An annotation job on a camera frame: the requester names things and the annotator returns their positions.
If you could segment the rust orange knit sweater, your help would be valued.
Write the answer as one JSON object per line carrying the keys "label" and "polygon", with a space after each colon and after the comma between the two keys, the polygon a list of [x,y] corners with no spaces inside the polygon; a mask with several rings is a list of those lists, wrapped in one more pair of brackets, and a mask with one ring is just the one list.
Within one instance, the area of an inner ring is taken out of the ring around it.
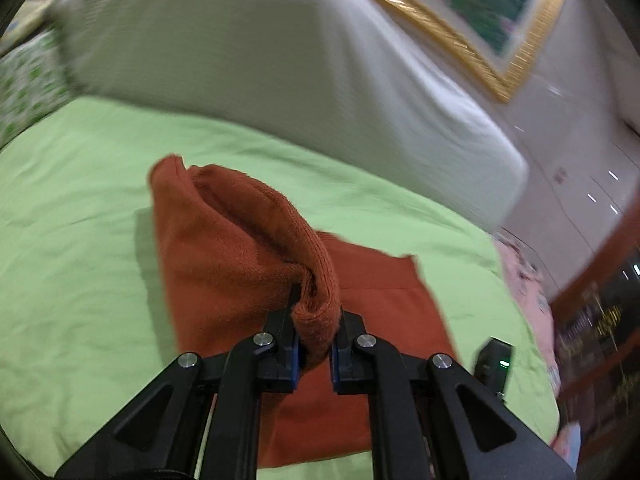
{"label": "rust orange knit sweater", "polygon": [[262,468],[367,451],[363,396],[331,386],[328,351],[342,311],[399,351],[427,358],[452,344],[413,258],[392,257],[313,229],[288,199],[247,174],[186,166],[170,155],[151,170],[160,272],[178,347],[230,350],[290,309],[308,350],[295,392],[262,400]]}

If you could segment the pink floral blanket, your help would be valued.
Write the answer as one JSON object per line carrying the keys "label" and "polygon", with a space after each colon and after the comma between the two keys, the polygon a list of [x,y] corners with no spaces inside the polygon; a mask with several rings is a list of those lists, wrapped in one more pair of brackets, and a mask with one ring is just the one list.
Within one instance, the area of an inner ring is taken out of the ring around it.
{"label": "pink floral blanket", "polygon": [[[525,257],[522,248],[510,238],[494,236],[494,245],[502,264],[502,274],[511,296],[520,307],[532,329],[536,345],[547,365],[549,382],[557,398],[561,378],[554,352],[553,318],[544,288],[542,274]],[[555,453],[577,470],[582,436],[578,422],[564,425],[552,441]]]}

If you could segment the dark wooden cabinet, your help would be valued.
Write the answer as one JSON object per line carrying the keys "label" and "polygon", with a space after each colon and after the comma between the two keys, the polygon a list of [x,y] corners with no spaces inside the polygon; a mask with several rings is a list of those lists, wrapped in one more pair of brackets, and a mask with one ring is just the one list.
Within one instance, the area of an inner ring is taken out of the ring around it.
{"label": "dark wooden cabinet", "polygon": [[562,422],[579,479],[639,477],[639,199],[551,305]]}

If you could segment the light green bed sheet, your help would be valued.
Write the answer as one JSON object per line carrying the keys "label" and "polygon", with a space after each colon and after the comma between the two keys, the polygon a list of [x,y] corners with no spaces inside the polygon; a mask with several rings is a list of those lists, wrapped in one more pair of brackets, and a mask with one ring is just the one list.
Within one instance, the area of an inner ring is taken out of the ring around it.
{"label": "light green bed sheet", "polygon": [[490,236],[367,171],[257,130],[79,98],[1,153],[1,425],[53,474],[175,356],[148,175],[170,154],[275,188],[316,229],[416,258],[464,365],[512,344],[508,408],[542,440],[559,410]]}

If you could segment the gold framed landscape painting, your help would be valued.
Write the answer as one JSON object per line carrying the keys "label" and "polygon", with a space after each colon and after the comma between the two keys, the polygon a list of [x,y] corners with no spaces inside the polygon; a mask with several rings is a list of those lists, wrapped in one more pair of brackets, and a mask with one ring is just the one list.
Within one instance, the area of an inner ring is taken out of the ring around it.
{"label": "gold framed landscape painting", "polygon": [[564,1],[378,0],[503,103],[528,78]]}

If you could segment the white striped bolster pillow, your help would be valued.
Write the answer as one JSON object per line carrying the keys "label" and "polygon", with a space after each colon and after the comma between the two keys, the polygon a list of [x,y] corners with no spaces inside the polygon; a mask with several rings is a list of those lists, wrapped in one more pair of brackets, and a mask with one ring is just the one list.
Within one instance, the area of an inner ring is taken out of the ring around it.
{"label": "white striped bolster pillow", "polygon": [[524,157],[370,0],[54,0],[73,81],[217,117],[430,198],[486,231]]}

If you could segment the green white patterned pillow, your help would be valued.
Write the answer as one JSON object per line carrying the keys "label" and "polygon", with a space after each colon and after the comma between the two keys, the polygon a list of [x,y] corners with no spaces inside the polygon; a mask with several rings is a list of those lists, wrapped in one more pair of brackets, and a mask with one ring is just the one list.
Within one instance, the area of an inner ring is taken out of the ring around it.
{"label": "green white patterned pillow", "polygon": [[9,52],[1,59],[1,147],[73,98],[54,29]]}

